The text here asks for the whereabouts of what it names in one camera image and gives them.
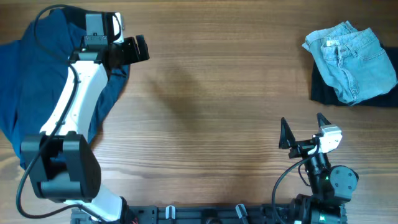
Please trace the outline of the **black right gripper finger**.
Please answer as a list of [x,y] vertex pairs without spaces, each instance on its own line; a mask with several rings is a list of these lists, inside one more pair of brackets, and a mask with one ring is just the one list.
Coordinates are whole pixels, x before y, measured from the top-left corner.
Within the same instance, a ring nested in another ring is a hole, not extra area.
[[284,117],[282,117],[280,123],[281,123],[281,130],[279,138],[279,149],[290,149],[295,147],[297,145],[295,136],[287,120]]
[[331,125],[322,113],[317,113],[317,121],[319,127]]

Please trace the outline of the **light denim shorts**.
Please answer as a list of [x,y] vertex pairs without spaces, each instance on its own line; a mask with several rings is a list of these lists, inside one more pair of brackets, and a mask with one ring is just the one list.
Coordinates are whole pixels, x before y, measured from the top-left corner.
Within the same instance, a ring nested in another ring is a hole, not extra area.
[[302,47],[310,52],[325,84],[337,100],[356,105],[389,93],[397,74],[372,29],[357,30],[349,21],[315,30]]

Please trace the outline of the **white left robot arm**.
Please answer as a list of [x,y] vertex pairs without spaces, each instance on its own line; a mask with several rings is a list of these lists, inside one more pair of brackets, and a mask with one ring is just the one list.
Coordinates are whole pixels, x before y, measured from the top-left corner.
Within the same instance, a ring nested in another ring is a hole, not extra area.
[[126,200],[101,183],[101,168],[87,141],[96,102],[108,82],[109,68],[149,60],[143,35],[120,43],[105,36],[86,36],[85,44],[68,57],[68,77],[60,98],[39,134],[28,135],[21,151],[28,162],[16,196],[21,215],[40,219],[22,209],[22,189],[27,179],[36,197],[65,203],[60,213],[77,208],[97,223],[137,223]]

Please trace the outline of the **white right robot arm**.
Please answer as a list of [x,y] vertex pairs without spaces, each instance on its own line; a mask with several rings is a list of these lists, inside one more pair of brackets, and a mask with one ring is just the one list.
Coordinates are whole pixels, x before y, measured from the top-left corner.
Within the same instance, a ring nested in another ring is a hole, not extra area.
[[[340,127],[330,123],[321,113],[317,114],[318,132],[308,140],[297,141],[285,118],[281,118],[279,148],[288,149],[291,159],[300,161],[289,167],[277,179],[272,190],[271,206],[279,223],[346,223],[345,204],[350,202],[356,190],[359,175],[351,168],[332,166],[327,154],[334,151],[343,139]],[[287,210],[276,205],[275,195],[284,177],[294,169],[305,168],[311,195],[299,194]]]

